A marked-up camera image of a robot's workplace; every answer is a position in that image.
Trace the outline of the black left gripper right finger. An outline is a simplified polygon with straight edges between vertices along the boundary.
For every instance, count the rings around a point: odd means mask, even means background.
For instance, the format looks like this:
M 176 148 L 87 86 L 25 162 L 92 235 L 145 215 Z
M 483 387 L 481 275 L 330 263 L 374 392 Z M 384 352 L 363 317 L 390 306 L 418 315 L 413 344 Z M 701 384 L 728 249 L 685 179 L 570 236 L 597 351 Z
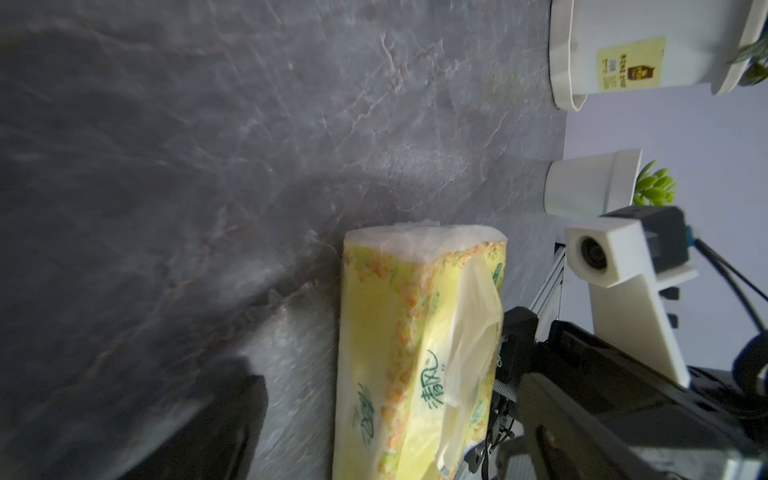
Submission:
M 536 346 L 519 393 L 544 479 L 764 479 L 767 400 L 730 373 L 688 370 L 681 387 L 571 323 Z

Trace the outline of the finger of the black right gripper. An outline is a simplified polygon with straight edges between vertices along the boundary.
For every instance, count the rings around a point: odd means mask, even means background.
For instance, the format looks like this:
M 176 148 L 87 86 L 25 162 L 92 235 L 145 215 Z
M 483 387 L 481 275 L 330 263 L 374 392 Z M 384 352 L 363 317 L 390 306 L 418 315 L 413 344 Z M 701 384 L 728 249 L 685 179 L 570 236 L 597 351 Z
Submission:
M 525 307 L 518 306 L 504 314 L 495 374 L 495 379 L 503 385 L 516 388 L 529 371 L 538 323 L 538 316 Z

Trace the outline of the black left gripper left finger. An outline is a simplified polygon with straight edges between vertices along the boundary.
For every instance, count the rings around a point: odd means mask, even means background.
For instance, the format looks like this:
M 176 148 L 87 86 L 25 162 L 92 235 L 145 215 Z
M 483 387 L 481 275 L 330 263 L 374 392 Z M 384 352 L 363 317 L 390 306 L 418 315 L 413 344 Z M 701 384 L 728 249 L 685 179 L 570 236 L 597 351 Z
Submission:
M 228 387 L 124 479 L 245 479 L 268 409 L 262 376 Z

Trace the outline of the green tissue pack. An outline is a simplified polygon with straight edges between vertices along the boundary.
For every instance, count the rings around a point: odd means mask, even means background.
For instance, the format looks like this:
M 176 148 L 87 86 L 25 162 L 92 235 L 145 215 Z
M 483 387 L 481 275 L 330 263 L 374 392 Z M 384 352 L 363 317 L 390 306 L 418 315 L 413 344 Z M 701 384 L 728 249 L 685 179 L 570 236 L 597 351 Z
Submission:
M 336 479 L 451 479 L 485 439 L 507 239 L 405 223 L 343 242 Z

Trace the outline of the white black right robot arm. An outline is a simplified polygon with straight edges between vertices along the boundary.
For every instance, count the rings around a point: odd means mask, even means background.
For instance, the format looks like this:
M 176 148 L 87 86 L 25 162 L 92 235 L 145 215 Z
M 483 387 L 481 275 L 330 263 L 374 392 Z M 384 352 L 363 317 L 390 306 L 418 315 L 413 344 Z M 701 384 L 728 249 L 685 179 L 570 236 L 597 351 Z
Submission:
M 693 246 L 723 276 L 750 315 L 754 315 L 751 304 L 739 286 L 734 283 L 733 278 L 738 277 L 762 298 L 767 297 L 765 292 L 703 240 L 696 239 Z M 744 394 L 757 397 L 767 393 L 766 379 L 761 376 L 761 372 L 767 367 L 767 328 L 758 317 L 753 319 L 761 332 L 744 347 L 734 360 L 732 375 Z M 547 329 L 547 339 L 544 342 L 538 342 L 535 340 L 535 333 L 539 325 L 539 317 L 529 309 L 516 307 L 505 313 L 502 349 L 499 354 L 501 363 L 496 368 L 494 387 L 496 389 L 506 388 L 507 391 L 504 395 L 512 401 L 518 400 L 518 389 L 522 376 L 538 368 L 534 354 L 541 349 L 553 351 L 556 341 L 566 330 L 570 329 L 584 336 L 587 341 L 598 345 L 605 344 L 604 341 L 578 326 L 560 320 L 553 321 Z

